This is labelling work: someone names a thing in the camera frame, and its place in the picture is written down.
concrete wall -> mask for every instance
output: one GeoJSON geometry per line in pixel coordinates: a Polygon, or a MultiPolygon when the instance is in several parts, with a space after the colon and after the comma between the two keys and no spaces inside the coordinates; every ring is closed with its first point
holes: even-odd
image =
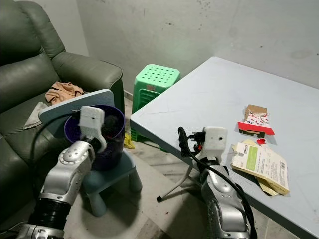
{"type": "Polygon", "coordinates": [[[68,52],[88,56],[76,0],[30,0],[40,4],[68,52]]]}
{"type": "Polygon", "coordinates": [[[184,76],[210,56],[319,88],[318,0],[77,3],[90,55],[122,66],[129,92],[146,64],[184,76]]]}

receipt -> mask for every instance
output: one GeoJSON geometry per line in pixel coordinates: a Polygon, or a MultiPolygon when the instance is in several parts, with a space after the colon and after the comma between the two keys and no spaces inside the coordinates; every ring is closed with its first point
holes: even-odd
{"type": "Polygon", "coordinates": [[[238,143],[232,167],[267,181],[277,193],[289,193],[287,162],[268,145],[238,143]]]}

table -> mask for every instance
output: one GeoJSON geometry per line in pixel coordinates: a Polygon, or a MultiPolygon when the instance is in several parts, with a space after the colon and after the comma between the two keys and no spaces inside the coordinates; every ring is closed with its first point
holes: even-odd
{"type": "Polygon", "coordinates": [[[242,186],[251,205],[300,238],[319,238],[319,90],[217,57],[211,57],[131,116],[131,127],[189,165],[178,146],[177,128],[187,135],[206,126],[228,129],[222,164],[242,186]],[[240,134],[248,104],[270,113],[275,136],[269,146],[288,164],[290,193],[267,196],[254,180],[230,167],[231,145],[254,137],[240,134]]]}

sofa armrest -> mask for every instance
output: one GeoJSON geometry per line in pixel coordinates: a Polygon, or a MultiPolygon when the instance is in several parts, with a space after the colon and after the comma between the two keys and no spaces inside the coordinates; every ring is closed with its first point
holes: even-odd
{"type": "Polygon", "coordinates": [[[72,82],[85,91],[110,89],[123,74],[118,66],[69,52],[61,52],[52,63],[62,81],[72,82]]]}

purple bin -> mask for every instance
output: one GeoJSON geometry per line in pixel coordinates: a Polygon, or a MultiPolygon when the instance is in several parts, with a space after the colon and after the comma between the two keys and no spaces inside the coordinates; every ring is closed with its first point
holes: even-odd
{"type": "MultiPolygon", "coordinates": [[[[92,170],[106,171],[114,168],[120,162],[124,147],[125,117],[118,108],[112,106],[94,105],[93,107],[104,110],[105,123],[107,123],[107,116],[115,116],[117,119],[115,127],[112,127],[112,132],[107,137],[102,134],[106,140],[107,148],[104,152],[96,154],[92,165],[92,170]]],[[[71,143],[80,140],[81,131],[78,124],[78,119],[69,117],[64,125],[64,134],[71,143]]]]}

